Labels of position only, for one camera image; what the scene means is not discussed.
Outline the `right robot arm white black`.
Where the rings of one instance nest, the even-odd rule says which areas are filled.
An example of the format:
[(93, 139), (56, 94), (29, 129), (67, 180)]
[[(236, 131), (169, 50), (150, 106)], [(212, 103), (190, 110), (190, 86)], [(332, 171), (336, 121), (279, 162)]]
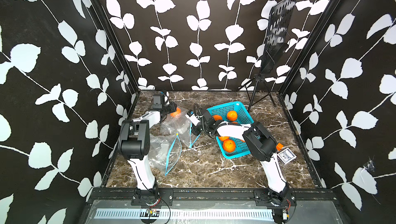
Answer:
[(280, 206), (286, 201), (289, 184), (282, 175), (277, 159), (277, 141), (260, 122), (236, 124), (215, 120), (207, 110), (201, 115), (190, 112), (186, 117), (192, 123), (194, 135), (204, 132), (212, 138), (228, 136), (245, 141), (251, 155), (260, 161), (266, 174), (268, 197), (265, 201), (275, 206)]

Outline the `bag orange bottom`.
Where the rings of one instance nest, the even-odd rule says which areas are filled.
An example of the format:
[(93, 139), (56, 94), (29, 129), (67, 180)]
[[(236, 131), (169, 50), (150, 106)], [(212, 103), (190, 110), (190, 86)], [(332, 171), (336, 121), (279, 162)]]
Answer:
[(220, 115), (213, 115), (212, 117), (214, 118), (215, 121), (223, 120), (223, 118)]

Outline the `clear zip-top bag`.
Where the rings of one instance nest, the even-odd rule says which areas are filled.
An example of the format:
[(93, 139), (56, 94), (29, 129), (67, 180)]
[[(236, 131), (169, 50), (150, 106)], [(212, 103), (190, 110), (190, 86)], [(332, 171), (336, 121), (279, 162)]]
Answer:
[(150, 135), (149, 164), (163, 175), (168, 175), (178, 162), (182, 143), (178, 133), (170, 136)]
[(187, 109), (179, 107), (181, 113), (178, 117), (171, 117), (170, 114), (166, 116), (165, 121), (160, 126), (160, 131), (165, 135), (178, 135), (180, 141), (188, 148), (192, 148), (199, 136), (192, 133), (192, 123), (186, 117)]

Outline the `bag orange top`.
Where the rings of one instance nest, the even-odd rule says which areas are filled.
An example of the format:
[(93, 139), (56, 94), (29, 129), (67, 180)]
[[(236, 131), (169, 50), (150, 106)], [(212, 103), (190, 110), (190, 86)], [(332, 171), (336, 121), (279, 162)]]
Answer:
[(227, 120), (230, 122), (235, 122), (238, 119), (238, 113), (235, 110), (231, 110), (226, 115)]

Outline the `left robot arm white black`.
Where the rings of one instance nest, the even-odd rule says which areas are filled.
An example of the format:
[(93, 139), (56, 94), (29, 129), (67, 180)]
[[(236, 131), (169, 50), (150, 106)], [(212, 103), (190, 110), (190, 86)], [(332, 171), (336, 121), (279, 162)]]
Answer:
[(137, 180), (136, 195), (139, 199), (160, 201), (160, 193), (153, 175), (148, 154), (150, 151), (150, 128), (165, 120), (176, 111), (177, 105), (169, 101), (169, 94), (162, 91), (153, 95), (152, 108), (133, 120), (124, 120), (118, 141), (118, 151), (131, 165)]

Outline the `orange taken from bag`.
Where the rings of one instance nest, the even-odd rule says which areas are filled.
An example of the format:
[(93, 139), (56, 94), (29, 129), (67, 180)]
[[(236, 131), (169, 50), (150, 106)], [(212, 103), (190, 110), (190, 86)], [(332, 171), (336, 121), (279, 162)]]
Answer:
[(233, 153), (236, 149), (236, 144), (233, 140), (227, 139), (223, 142), (223, 149), (227, 153)]

